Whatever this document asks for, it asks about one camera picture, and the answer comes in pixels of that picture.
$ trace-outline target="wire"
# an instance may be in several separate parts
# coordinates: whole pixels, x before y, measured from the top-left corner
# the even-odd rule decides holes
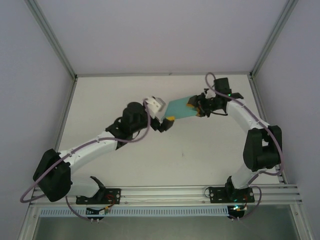
[[[241,218],[241,220],[243,220],[243,219],[246,219],[246,218],[248,218],[249,216],[251,216],[256,210],[257,210],[257,208],[259,207],[259,205],[260,205],[260,203],[261,203],[261,199],[262,199],[262,190],[261,190],[261,188],[259,187],[259,186],[251,186],[251,188],[257,188],[258,190],[259,190],[259,200],[258,200],[258,202],[256,203],[256,205],[253,207],[253,209],[249,212],[249,213],[247,213],[246,215],[244,215],[242,218]],[[232,216],[232,215],[229,215],[232,219],[238,219],[237,217],[235,217],[235,216]]]
[[[74,215],[76,215],[78,218],[80,218],[80,219],[83,219],[83,220],[86,220],[86,221],[89,221],[89,222],[91,222],[91,220],[89,219],[89,218],[87,218],[87,217],[85,217],[85,216],[81,216],[79,213],[77,213],[72,207],[71,207],[71,205],[70,205],[70,203],[69,203],[69,201],[68,201],[68,197],[67,196],[65,196],[65,202],[66,202],[66,205],[68,206],[68,208],[70,209],[70,211],[74,214]]]
[[[109,205],[109,206],[107,206],[108,208],[111,208],[111,207],[112,207],[113,205],[115,205],[115,203],[116,203],[115,197],[112,196],[111,194],[106,195],[106,197],[107,197],[109,200],[111,200],[111,198],[112,198],[112,204]]]
[[[245,205],[244,205],[244,209],[247,207],[247,205],[248,205],[248,198],[247,198],[247,196],[246,195],[244,195],[243,196],[244,197],[244,199],[245,199]]]
[[[122,116],[120,116],[116,120],[114,120],[113,124],[118,125],[120,119],[122,119]]]
[[[91,144],[94,144],[94,143],[97,143],[97,142],[100,142],[100,141],[106,141],[106,140],[112,140],[112,141],[118,141],[118,142],[122,142],[122,143],[137,143],[139,141],[141,141],[142,139],[144,139],[149,130],[150,130],[150,126],[151,126],[151,116],[150,116],[150,112],[149,112],[149,109],[148,109],[148,104],[146,102],[146,99],[143,100],[143,105],[145,107],[145,111],[146,111],[146,115],[147,115],[147,125],[146,125],[146,131],[144,132],[144,134],[139,137],[138,139],[132,139],[132,140],[126,140],[126,139],[120,139],[120,138],[116,138],[116,137],[102,137],[102,138],[99,138],[98,140],[92,140],[92,141],[89,141],[89,142],[86,142],[80,146],[78,146],[77,148],[73,149],[71,151],[71,154],[75,154],[77,151],[83,149],[84,147],[87,147]],[[42,194],[42,195],[39,195],[39,196],[36,196],[36,197],[33,197],[33,198],[30,198],[30,199],[27,199],[25,200],[24,198],[26,197],[26,195],[32,191],[32,189],[34,189],[38,183],[52,170],[54,169],[58,164],[60,164],[63,160],[65,160],[66,158],[70,157],[70,153],[67,153],[65,156],[63,156],[61,159],[59,159],[58,161],[56,161],[54,164],[52,164],[40,177],[38,177],[37,180],[34,181],[34,183],[22,194],[22,196],[20,197],[20,202],[21,203],[30,203],[32,201],[35,201],[37,199],[40,199],[42,197],[45,196],[45,194]]]
[[[210,198],[210,196],[209,195],[206,195],[206,191],[208,190],[210,188],[210,186],[208,186],[205,190],[204,190],[204,192],[203,192],[203,194],[204,194],[204,196],[206,197],[206,198]]]
[[[136,134],[136,136],[134,138],[132,138],[133,140],[136,139],[140,134],[140,131],[138,131],[138,133]]]
[[[272,140],[273,140],[273,142],[274,142],[274,145],[275,145],[275,147],[276,147],[276,149],[277,149],[277,151],[278,151],[278,153],[279,153],[279,156],[280,156],[280,163],[281,163],[281,164],[280,164],[280,169],[279,169],[278,172],[275,172],[275,173],[273,173],[273,172],[267,172],[267,171],[261,171],[260,173],[262,173],[262,174],[267,174],[267,175],[270,175],[270,176],[279,176],[279,175],[283,172],[283,170],[284,170],[285,163],[284,163],[284,154],[283,154],[283,152],[282,152],[282,150],[281,150],[281,147],[280,147],[280,145],[279,145],[276,137],[273,135],[273,133],[270,131],[270,129],[267,128],[267,126],[264,125],[264,124],[259,120],[259,118],[258,118],[245,104],[243,104],[241,101],[239,101],[239,100],[237,100],[237,99],[235,99],[235,98],[233,98],[233,97],[231,97],[231,96],[228,96],[228,95],[226,95],[226,94],[223,94],[223,93],[218,92],[218,91],[216,91],[215,89],[213,89],[213,88],[211,87],[211,85],[209,84],[209,82],[208,82],[208,76],[209,76],[209,75],[212,75],[213,78],[214,78],[214,80],[216,80],[216,76],[215,76],[212,72],[208,72],[208,73],[205,75],[205,83],[206,83],[206,85],[209,87],[209,89],[210,89],[211,91],[213,91],[216,95],[225,97],[225,98],[230,99],[230,100],[234,101],[235,103],[239,104],[242,108],[244,108],[244,109],[248,112],[248,114],[249,114],[251,117],[253,117],[253,119],[254,119],[261,127],[263,127],[263,128],[266,130],[266,132],[268,133],[268,135],[272,138]]]
[[[228,113],[219,113],[219,112],[214,112],[214,111],[212,111],[211,113],[215,114],[215,115],[220,115],[220,116],[228,116]]]

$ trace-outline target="white robotic arm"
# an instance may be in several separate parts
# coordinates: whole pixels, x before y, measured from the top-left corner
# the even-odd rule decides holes
[[[147,134],[149,128],[159,132],[168,130],[174,121],[160,121],[157,117],[163,115],[164,107],[164,101],[153,96],[144,99],[143,105],[138,102],[129,103],[122,116],[97,137],[69,150],[46,151],[33,175],[33,180],[39,181],[38,178],[41,178],[49,167],[63,159],[38,183],[48,199],[55,202],[64,196],[83,196],[99,200],[104,195],[105,187],[97,178],[78,178],[72,177],[72,174],[101,155],[115,151],[126,143],[138,142]],[[133,134],[139,134],[140,130],[145,128],[146,132],[142,137],[133,138]]]
[[[216,110],[224,110],[226,115],[233,117],[247,133],[243,151],[244,164],[228,178],[225,184],[227,200],[234,202],[248,193],[249,184],[257,178],[259,172],[271,169],[280,163],[279,153],[270,136],[258,124],[258,121],[271,130],[278,142],[282,140],[281,130],[278,126],[270,126],[259,118],[254,119],[244,109],[243,97],[239,93],[232,93],[227,78],[216,79],[214,84],[218,92],[232,96],[241,104],[219,95],[212,96],[208,89],[205,89],[200,95],[191,97],[188,106],[194,107],[199,117],[209,117],[210,114],[215,114]],[[101,155],[115,151],[126,143],[139,141],[141,138],[133,139],[133,134],[142,129],[149,130],[151,127],[159,132],[168,130],[173,125],[173,120],[160,121],[160,118],[157,118],[158,115],[163,116],[160,113],[164,106],[165,103],[156,97],[146,98],[144,105],[137,102],[129,103],[123,111],[122,117],[119,117],[97,137],[69,150],[55,152],[50,149],[45,152],[33,180],[37,181],[50,166],[63,159],[59,165],[39,181],[38,185],[44,194],[52,202],[64,196],[77,196],[77,199],[78,196],[83,196],[85,199],[93,199],[94,203],[98,203],[106,194],[104,185],[93,176],[78,179],[72,177],[72,174]]]

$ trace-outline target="aluminum frame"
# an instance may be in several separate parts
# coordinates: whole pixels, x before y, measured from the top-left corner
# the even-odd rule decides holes
[[[65,55],[64,50],[53,30],[51,29],[45,15],[40,9],[36,0],[24,0],[29,7],[32,15],[38,22],[41,30],[49,41],[51,47],[57,54],[59,60],[72,77],[73,84],[68,93],[67,102],[65,104],[63,117],[61,119],[60,127],[56,136],[55,149],[59,148],[62,134],[66,125],[68,113],[72,103],[73,95],[77,85],[77,74],[74,72],[68,58]],[[267,115],[263,107],[263,103],[259,96],[258,89],[255,85],[254,78],[261,69],[264,61],[266,60],[269,52],[271,51],[274,43],[276,42],[281,30],[283,29],[286,21],[288,20],[291,12],[296,6],[298,0],[288,0],[285,8],[279,16],[268,40],[254,65],[251,76],[248,72],[217,72],[216,74],[244,74],[248,75],[248,80],[252,89],[254,100],[259,112],[260,117],[263,120],[267,120]],[[204,75],[205,73],[128,73],[128,74],[82,74],[81,77],[115,77],[115,76],[181,76],[181,75]],[[302,199],[299,194],[298,188],[294,184],[286,184],[288,182],[286,174],[283,173],[279,176],[280,184],[260,185],[262,189],[262,205],[290,205],[294,223],[297,227],[298,234],[303,240],[315,239],[311,230],[310,223],[306,217],[306,212],[302,205]],[[209,199],[204,196],[204,190],[208,186],[138,186],[138,187],[120,187],[122,189],[122,198],[120,206],[125,207],[142,207],[142,206],[214,206]],[[41,191],[36,188],[33,192],[34,196],[41,194]],[[75,198],[70,198],[70,203],[75,203]],[[35,203],[31,203],[23,222],[19,240],[33,239],[35,232],[37,231],[37,222],[41,209],[43,207],[65,207],[66,203],[63,200],[57,202],[49,202],[47,199],[39,199]]]
[[[264,121],[268,122],[268,118],[265,113],[265,108],[264,108],[263,102],[260,98],[255,79],[253,77],[251,77],[250,75],[247,75],[247,77],[248,77],[248,81],[249,81],[251,89],[252,89],[253,98],[255,100],[255,104],[258,109],[259,115]],[[288,177],[286,176],[285,170],[282,172],[281,178],[283,179],[284,185],[287,186],[286,183],[288,183]],[[314,240],[315,236],[314,236],[314,233],[311,229],[311,224],[308,220],[305,207],[302,204],[300,204],[300,205],[290,204],[290,208],[291,208],[292,217],[293,217],[293,220],[294,220],[294,223],[295,223],[295,226],[297,228],[297,231],[298,231],[300,238],[302,240]]]

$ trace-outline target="white table surface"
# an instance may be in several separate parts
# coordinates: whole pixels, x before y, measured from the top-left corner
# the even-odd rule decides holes
[[[232,92],[241,93],[258,114],[246,75],[217,77],[228,77]],[[205,87],[204,76],[197,75],[79,78],[59,149],[100,134],[129,102],[156,96],[168,103],[198,95]],[[103,155],[74,175],[95,176],[113,187],[223,185],[244,162],[246,136],[230,116],[178,119],[169,131],[151,130],[143,141]],[[278,184],[279,180],[263,174],[254,183]]]

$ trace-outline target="white wall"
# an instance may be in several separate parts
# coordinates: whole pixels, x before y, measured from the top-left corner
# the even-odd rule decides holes
[[[299,1],[256,84],[269,121],[283,132],[286,173],[297,183],[320,239],[320,1]]]
[[[77,74],[251,71],[287,0],[38,0]]]
[[[45,150],[54,147],[71,80],[22,0],[0,7],[0,233],[18,237]]]

